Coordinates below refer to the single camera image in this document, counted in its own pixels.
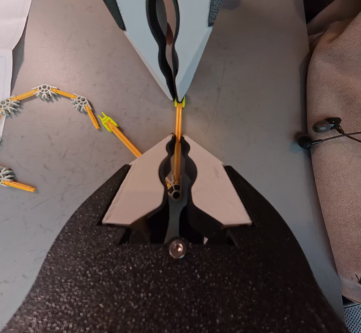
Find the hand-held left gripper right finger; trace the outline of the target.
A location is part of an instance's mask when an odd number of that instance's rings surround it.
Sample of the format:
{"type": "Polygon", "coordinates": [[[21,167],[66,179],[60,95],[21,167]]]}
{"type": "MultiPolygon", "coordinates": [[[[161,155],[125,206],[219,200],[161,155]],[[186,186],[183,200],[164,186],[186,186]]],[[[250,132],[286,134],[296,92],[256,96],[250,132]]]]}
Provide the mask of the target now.
{"type": "Polygon", "coordinates": [[[179,217],[179,235],[193,244],[225,240],[228,228],[251,226],[226,166],[190,137],[181,138],[185,173],[190,182],[179,217]]]}

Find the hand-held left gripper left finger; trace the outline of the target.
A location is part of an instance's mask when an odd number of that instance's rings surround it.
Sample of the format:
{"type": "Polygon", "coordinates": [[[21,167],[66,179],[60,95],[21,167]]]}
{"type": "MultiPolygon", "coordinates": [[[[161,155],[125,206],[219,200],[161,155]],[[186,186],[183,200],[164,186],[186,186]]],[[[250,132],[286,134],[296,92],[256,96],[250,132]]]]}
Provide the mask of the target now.
{"type": "Polygon", "coordinates": [[[130,242],[165,242],[170,215],[166,177],[174,146],[175,136],[170,134],[131,162],[103,225],[127,228],[130,242]]]}

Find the short yellow rod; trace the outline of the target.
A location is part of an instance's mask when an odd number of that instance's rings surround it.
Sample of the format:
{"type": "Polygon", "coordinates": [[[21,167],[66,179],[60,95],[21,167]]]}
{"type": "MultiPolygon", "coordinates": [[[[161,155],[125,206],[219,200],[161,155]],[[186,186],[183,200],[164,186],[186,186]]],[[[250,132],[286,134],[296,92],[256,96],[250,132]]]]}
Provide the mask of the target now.
{"type": "Polygon", "coordinates": [[[37,93],[37,92],[38,92],[38,89],[34,89],[34,90],[31,90],[29,92],[23,93],[23,94],[18,95],[18,96],[11,96],[10,101],[22,101],[22,100],[25,100],[27,98],[35,96],[35,93],[37,93]]]}
{"type": "Polygon", "coordinates": [[[70,93],[58,90],[56,88],[51,88],[51,91],[56,93],[57,95],[65,96],[65,97],[70,98],[70,99],[76,99],[78,97],[77,95],[70,94],[70,93]]]}
{"type": "Polygon", "coordinates": [[[5,181],[5,180],[3,180],[1,182],[1,185],[2,186],[7,186],[7,187],[17,188],[17,189],[27,191],[27,192],[31,192],[31,193],[34,193],[36,191],[35,187],[28,186],[28,185],[25,185],[25,184],[21,184],[21,183],[15,182],[15,181],[5,181]]]}
{"type": "Polygon", "coordinates": [[[85,109],[86,109],[86,112],[87,112],[89,118],[91,119],[92,124],[93,124],[93,126],[95,127],[95,129],[100,129],[100,125],[99,125],[99,123],[98,123],[98,121],[97,121],[97,119],[96,119],[96,117],[95,117],[95,115],[94,115],[94,113],[93,113],[93,110],[92,110],[92,108],[90,107],[90,105],[86,105],[86,106],[85,106],[85,109]]]}

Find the grey snowflake connector piece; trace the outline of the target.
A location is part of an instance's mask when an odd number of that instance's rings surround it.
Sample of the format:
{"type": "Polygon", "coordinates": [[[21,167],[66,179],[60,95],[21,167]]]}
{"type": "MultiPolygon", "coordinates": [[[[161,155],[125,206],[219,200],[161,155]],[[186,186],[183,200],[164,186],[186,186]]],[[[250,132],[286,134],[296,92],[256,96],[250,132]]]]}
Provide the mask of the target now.
{"type": "Polygon", "coordinates": [[[14,172],[12,169],[0,166],[0,185],[7,187],[8,182],[14,181],[14,172]]]}
{"type": "Polygon", "coordinates": [[[58,95],[56,92],[58,90],[57,87],[48,84],[42,84],[33,90],[33,95],[44,101],[50,101],[58,95]]]}
{"type": "Polygon", "coordinates": [[[88,102],[87,98],[84,96],[76,96],[70,98],[73,107],[82,113],[89,113],[92,111],[93,108],[91,107],[90,103],[88,102]]]}
{"type": "Polygon", "coordinates": [[[3,99],[0,101],[0,115],[8,116],[10,114],[14,114],[18,111],[18,107],[20,107],[21,101],[11,100],[10,98],[3,99]]]}

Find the grey mesh cloth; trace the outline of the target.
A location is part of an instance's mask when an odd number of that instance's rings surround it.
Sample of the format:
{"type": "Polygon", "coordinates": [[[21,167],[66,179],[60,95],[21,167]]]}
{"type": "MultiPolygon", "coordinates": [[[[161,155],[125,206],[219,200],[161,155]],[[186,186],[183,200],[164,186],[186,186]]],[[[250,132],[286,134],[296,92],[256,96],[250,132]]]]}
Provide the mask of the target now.
{"type": "Polygon", "coordinates": [[[361,332],[361,305],[342,296],[345,324],[351,333],[361,332]]]}

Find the black wired earphones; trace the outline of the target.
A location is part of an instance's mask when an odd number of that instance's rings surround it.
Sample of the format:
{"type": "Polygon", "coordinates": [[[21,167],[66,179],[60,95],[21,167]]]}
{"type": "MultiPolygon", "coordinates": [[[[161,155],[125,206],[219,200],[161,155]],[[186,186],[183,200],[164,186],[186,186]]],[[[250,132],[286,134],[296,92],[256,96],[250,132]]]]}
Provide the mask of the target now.
{"type": "Polygon", "coordinates": [[[315,122],[312,126],[313,132],[321,134],[335,130],[338,135],[329,138],[314,140],[308,134],[300,134],[297,136],[296,139],[298,146],[302,149],[309,150],[314,145],[318,145],[326,141],[335,140],[343,137],[351,139],[357,143],[361,143],[360,139],[355,137],[356,135],[360,135],[361,132],[346,133],[341,127],[341,122],[342,119],[339,117],[330,117],[315,122]]]}

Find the white building instruction sheet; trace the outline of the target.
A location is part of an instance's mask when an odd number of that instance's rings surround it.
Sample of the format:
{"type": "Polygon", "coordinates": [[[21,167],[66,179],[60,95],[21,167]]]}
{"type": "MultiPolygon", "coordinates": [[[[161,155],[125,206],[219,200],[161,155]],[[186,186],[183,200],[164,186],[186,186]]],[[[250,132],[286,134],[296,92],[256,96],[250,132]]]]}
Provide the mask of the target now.
{"type": "MultiPolygon", "coordinates": [[[[0,101],[11,96],[12,51],[19,42],[32,0],[0,0],[0,101]]],[[[5,116],[1,117],[0,134],[5,116]]]]}

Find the grey wedge connector piece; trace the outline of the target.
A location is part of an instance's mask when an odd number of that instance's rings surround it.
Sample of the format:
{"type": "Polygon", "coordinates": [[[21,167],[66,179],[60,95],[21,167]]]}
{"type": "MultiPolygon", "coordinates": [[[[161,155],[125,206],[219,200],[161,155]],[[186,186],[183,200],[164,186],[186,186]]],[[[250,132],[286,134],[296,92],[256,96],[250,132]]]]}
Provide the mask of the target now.
{"type": "Polygon", "coordinates": [[[182,199],[182,175],[180,175],[178,183],[175,181],[174,175],[171,179],[166,177],[165,181],[169,197],[174,201],[180,201],[182,199]]]}

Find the long yellow rod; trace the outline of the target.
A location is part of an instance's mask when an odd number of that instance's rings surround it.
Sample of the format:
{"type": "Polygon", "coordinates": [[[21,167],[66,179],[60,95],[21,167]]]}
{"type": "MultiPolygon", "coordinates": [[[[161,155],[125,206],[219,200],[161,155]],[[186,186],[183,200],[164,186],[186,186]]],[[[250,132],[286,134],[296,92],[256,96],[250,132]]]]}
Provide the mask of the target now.
{"type": "Polygon", "coordinates": [[[180,184],[181,177],[181,136],[182,136],[182,110],[183,103],[179,102],[176,105],[176,119],[175,119],[175,150],[174,150],[174,184],[180,184]]]}
{"type": "Polygon", "coordinates": [[[107,121],[105,126],[107,126],[108,131],[114,133],[137,158],[142,155],[138,148],[120,131],[118,125],[113,120],[107,121]]]}

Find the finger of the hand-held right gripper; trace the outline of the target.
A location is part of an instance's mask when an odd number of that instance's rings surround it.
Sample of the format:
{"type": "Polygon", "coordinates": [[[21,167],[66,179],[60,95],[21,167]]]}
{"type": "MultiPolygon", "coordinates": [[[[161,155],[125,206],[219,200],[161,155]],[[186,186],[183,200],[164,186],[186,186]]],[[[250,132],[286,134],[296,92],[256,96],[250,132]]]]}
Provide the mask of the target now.
{"type": "Polygon", "coordinates": [[[176,28],[172,47],[176,99],[187,93],[209,39],[211,0],[172,0],[176,28]]]}
{"type": "Polygon", "coordinates": [[[174,101],[172,70],[166,39],[157,18],[157,0],[116,0],[124,33],[170,101],[174,101]]]}

